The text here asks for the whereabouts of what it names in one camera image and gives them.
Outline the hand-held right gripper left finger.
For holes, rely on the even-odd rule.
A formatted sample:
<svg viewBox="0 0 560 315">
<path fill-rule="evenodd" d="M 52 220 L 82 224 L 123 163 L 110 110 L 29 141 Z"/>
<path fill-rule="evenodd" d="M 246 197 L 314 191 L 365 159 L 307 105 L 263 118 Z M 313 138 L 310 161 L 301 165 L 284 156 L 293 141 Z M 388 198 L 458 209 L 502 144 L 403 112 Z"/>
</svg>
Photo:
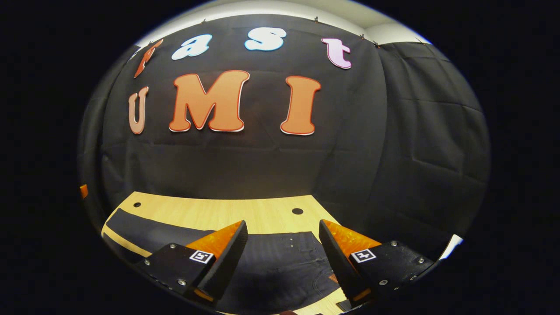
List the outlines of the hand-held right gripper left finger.
<svg viewBox="0 0 560 315">
<path fill-rule="evenodd" d="M 188 245 L 168 243 L 134 267 L 162 287 L 206 305 L 222 299 L 248 240 L 240 220 Z"/>
</svg>

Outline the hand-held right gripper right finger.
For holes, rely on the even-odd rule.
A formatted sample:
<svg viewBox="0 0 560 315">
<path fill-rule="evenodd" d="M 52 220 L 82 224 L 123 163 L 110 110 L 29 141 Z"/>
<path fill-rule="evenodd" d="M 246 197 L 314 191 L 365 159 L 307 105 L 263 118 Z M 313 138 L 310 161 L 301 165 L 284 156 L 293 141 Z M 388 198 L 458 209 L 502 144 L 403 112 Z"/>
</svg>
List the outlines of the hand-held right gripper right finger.
<svg viewBox="0 0 560 315">
<path fill-rule="evenodd" d="M 427 275 L 436 262 L 401 241 L 381 243 L 322 219 L 318 235 L 352 307 L 386 299 Z"/>
</svg>

